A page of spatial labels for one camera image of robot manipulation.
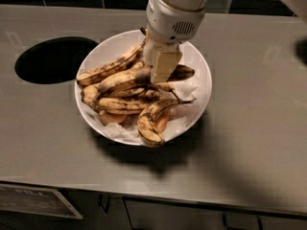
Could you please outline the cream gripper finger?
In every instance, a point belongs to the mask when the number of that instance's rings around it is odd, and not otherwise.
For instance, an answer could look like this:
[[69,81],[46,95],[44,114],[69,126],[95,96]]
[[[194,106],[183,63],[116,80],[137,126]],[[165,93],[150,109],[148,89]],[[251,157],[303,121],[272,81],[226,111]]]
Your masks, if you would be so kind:
[[182,58],[177,44],[154,46],[152,49],[151,82],[164,82],[176,69]]
[[157,63],[157,53],[160,43],[155,40],[150,32],[146,33],[143,56],[147,66],[155,67]]

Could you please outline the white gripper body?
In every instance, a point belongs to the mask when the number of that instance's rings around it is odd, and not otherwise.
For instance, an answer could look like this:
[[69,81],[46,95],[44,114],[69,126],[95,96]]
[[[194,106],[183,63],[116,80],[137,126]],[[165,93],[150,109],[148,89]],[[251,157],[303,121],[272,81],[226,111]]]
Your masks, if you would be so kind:
[[205,0],[149,0],[146,14],[155,40],[181,43],[196,34],[205,15]]

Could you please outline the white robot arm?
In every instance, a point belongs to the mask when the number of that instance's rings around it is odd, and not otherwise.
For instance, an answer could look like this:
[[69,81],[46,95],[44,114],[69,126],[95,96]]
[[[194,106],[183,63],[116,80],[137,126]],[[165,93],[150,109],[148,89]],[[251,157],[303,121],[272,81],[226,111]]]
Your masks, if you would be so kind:
[[[205,16],[208,0],[149,0],[145,62],[151,81],[166,81],[182,58],[179,45],[193,38]],[[307,22],[307,0],[281,0]]]

